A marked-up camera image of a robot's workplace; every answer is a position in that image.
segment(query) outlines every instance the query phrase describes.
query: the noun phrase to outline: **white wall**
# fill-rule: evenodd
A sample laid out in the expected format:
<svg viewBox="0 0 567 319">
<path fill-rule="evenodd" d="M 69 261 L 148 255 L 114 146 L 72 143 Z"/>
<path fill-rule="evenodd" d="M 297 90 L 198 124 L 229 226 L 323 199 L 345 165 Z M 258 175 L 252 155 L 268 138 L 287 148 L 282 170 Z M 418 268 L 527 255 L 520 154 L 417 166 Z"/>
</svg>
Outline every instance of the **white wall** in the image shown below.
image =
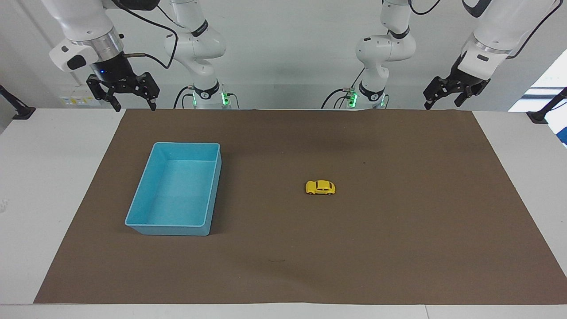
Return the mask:
<svg viewBox="0 0 567 319">
<path fill-rule="evenodd" d="M 418 7 L 429 2 L 420 1 Z M 359 38 L 385 33 L 379 23 L 379 0 L 202 0 L 210 24 L 227 39 L 228 51 L 213 60 L 220 79 L 238 94 L 242 107 L 316 108 L 327 94 L 349 86 L 361 70 L 354 48 Z M 169 11 L 166 0 L 162 6 Z M 57 22 L 47 14 L 40 0 L 4 0 L 0 4 L 0 53 L 11 47 L 25 62 L 29 74 L 43 84 L 42 95 L 56 96 L 66 87 L 82 83 L 88 68 L 73 77 L 49 61 L 48 52 L 62 38 Z M 148 52 L 162 60 L 167 31 L 148 25 L 120 10 L 109 10 L 119 32 L 124 33 L 127 52 Z M 161 23 L 156 12 L 142 15 Z M 563 32 L 567 7 L 550 18 L 520 57 L 506 61 L 493 82 L 479 97 L 469 100 L 464 110 L 508 110 L 553 61 L 567 48 Z M 412 33 L 417 52 L 408 61 L 388 64 L 387 92 L 392 108 L 422 108 L 423 89 L 437 75 L 447 76 L 462 44 L 476 21 L 460 1 L 443 1 L 427 16 L 412 16 Z M 146 58 L 132 59 L 137 73 L 149 71 L 162 92 L 159 107 L 170 108 L 176 93 L 191 83 L 188 73 L 175 63 L 170 70 Z M 12 64 L 2 57 L 0 64 Z M 20 98 L 33 100 L 34 93 L 20 87 Z M 438 102 L 436 108 L 453 108 L 454 98 Z M 146 107 L 133 96 L 119 95 L 125 107 Z M 60 107 L 54 99 L 41 104 Z"/>
</svg>

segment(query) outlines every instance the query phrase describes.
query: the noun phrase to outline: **black stand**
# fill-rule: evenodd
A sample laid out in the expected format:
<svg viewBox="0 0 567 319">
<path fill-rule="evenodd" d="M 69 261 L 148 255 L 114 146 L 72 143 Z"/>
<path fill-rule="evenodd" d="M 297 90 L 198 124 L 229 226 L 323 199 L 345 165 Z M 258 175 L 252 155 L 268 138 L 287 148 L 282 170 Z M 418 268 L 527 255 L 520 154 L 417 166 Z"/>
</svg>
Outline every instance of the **black stand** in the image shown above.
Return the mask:
<svg viewBox="0 0 567 319">
<path fill-rule="evenodd" d="M 567 98 L 567 87 L 564 88 L 563 91 L 561 91 L 559 94 L 557 94 L 551 101 L 549 101 L 549 103 L 547 103 L 547 105 L 544 106 L 541 110 L 537 112 L 528 112 L 527 114 L 535 124 L 548 124 L 545 120 L 545 116 L 565 98 Z"/>
<path fill-rule="evenodd" d="M 0 85 L 0 95 L 2 95 L 14 108 L 18 114 L 14 115 L 12 119 L 14 120 L 27 120 L 35 112 L 34 107 L 27 106 L 17 97 L 13 96 L 12 93 L 8 92 L 2 85 Z"/>
</svg>

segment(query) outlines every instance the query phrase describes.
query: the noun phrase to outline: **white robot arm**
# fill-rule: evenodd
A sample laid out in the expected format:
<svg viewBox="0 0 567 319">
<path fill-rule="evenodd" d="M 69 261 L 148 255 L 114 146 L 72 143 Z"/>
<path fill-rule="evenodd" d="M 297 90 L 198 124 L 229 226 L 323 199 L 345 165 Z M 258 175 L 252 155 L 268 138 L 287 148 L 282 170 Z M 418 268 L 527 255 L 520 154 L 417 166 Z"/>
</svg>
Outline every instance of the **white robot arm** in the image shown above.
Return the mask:
<svg viewBox="0 0 567 319">
<path fill-rule="evenodd" d="M 424 91 L 425 108 L 452 93 L 460 93 L 455 100 L 457 107 L 479 95 L 498 66 L 518 47 L 526 34 L 544 19 L 558 0 L 479 0 L 475 7 L 463 5 L 479 19 L 450 75 L 435 77 Z"/>
<path fill-rule="evenodd" d="M 206 59 L 222 57 L 226 43 L 220 33 L 205 19 L 198 0 L 170 0 L 176 24 L 189 30 L 179 33 L 179 43 L 173 58 L 183 64 L 193 79 L 194 105 L 196 108 L 227 108 L 229 101 L 212 64 Z M 174 39 L 165 40 L 167 53 L 171 56 Z"/>
<path fill-rule="evenodd" d="M 116 8 L 112 0 L 42 0 L 49 13 L 59 22 L 66 39 L 49 56 L 63 71 L 72 72 L 90 65 L 95 74 L 87 84 L 97 100 L 110 102 L 119 111 L 121 106 L 114 93 L 132 93 L 148 102 L 155 110 L 159 88 L 151 74 L 134 74 L 124 56 L 121 35 L 116 32 L 107 8 Z M 159 0 L 120 0 L 131 10 L 152 10 Z"/>
<path fill-rule="evenodd" d="M 357 45 L 357 58 L 365 71 L 356 88 L 356 108 L 373 108 L 380 105 L 390 75 L 384 62 L 409 59 L 416 51 L 416 41 L 409 33 L 411 10 L 408 0 L 384 0 L 380 21 L 388 34 L 366 37 Z"/>
</svg>

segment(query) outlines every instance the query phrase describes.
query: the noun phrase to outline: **brown mat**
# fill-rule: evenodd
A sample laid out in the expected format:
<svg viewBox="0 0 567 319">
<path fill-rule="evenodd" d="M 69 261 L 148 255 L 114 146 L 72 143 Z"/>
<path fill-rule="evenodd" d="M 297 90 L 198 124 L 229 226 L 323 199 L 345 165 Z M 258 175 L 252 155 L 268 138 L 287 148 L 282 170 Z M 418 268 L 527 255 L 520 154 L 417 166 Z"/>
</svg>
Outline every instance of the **brown mat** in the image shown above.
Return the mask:
<svg viewBox="0 0 567 319">
<path fill-rule="evenodd" d="M 221 144 L 209 237 L 124 225 L 157 141 Z M 567 279 L 470 112 L 128 110 L 35 302 L 567 304 Z"/>
</svg>

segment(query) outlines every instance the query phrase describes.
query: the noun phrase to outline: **blue plastic bin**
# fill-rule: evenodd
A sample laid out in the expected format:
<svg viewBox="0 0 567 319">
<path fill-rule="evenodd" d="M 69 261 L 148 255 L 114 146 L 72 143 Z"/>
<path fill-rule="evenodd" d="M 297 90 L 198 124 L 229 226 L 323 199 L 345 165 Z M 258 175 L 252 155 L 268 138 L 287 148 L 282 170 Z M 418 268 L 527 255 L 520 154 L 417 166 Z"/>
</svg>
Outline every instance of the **blue plastic bin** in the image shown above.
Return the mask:
<svg viewBox="0 0 567 319">
<path fill-rule="evenodd" d="M 207 236 L 220 173 L 219 144 L 154 144 L 126 226 L 144 235 Z"/>
</svg>

